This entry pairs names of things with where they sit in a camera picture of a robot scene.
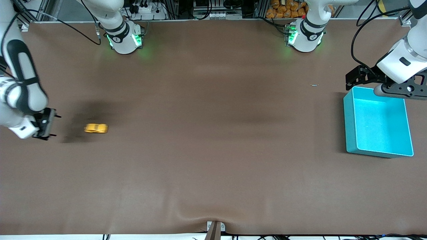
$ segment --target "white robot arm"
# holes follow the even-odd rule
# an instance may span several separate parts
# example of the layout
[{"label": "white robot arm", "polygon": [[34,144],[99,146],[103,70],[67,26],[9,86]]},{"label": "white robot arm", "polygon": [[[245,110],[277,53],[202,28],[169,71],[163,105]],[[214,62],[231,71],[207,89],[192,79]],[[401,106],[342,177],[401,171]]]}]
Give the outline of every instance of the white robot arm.
[{"label": "white robot arm", "polygon": [[[357,66],[346,75],[347,90],[358,84],[381,83],[378,96],[427,100],[427,0],[409,0],[416,25],[369,69]],[[422,81],[416,83],[419,76]]]},{"label": "white robot arm", "polygon": [[120,54],[132,53],[142,45],[141,26],[124,20],[120,14],[123,0],[76,0],[86,6],[107,32],[112,48]]},{"label": "white robot arm", "polygon": [[16,21],[11,22],[14,15],[11,1],[0,1],[1,57],[14,76],[0,77],[0,125],[20,138],[47,140],[55,110],[46,108],[47,95],[18,25]]},{"label": "white robot arm", "polygon": [[295,25],[293,34],[288,36],[288,44],[300,52],[311,52],[323,36],[323,29],[328,23],[332,11],[329,4],[349,5],[358,0],[306,0],[308,13],[304,19],[297,19],[290,25]]}]

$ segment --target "toy car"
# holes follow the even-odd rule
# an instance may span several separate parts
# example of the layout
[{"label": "toy car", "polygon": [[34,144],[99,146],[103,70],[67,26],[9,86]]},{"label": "toy car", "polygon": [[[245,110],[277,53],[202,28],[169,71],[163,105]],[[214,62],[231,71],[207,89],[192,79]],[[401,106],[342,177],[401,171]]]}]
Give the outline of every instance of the toy car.
[{"label": "toy car", "polygon": [[85,132],[89,133],[107,133],[107,124],[88,123],[85,127]]}]

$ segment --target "brown table surface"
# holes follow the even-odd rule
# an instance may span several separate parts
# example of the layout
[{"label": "brown table surface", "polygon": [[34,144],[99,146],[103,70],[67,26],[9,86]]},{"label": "brown table surface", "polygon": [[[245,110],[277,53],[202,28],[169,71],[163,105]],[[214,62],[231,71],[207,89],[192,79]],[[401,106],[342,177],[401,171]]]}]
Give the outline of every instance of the brown table surface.
[{"label": "brown table surface", "polygon": [[[373,65],[407,30],[373,21],[355,53]],[[122,56],[32,24],[23,35],[63,118],[48,142],[1,129],[0,234],[198,232],[208,220],[234,234],[425,234],[427,103],[407,101],[414,157],[347,153],[355,21],[327,31],[299,53],[262,21],[152,23]]]}]

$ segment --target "cyan plastic container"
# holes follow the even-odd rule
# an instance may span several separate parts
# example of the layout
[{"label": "cyan plastic container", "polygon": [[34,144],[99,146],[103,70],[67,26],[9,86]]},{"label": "cyan plastic container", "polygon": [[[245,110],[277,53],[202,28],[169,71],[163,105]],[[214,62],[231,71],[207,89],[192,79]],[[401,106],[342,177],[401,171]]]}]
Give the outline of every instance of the cyan plastic container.
[{"label": "cyan plastic container", "polygon": [[347,152],[385,158],[412,157],[405,100],[353,87],[344,97]]}]

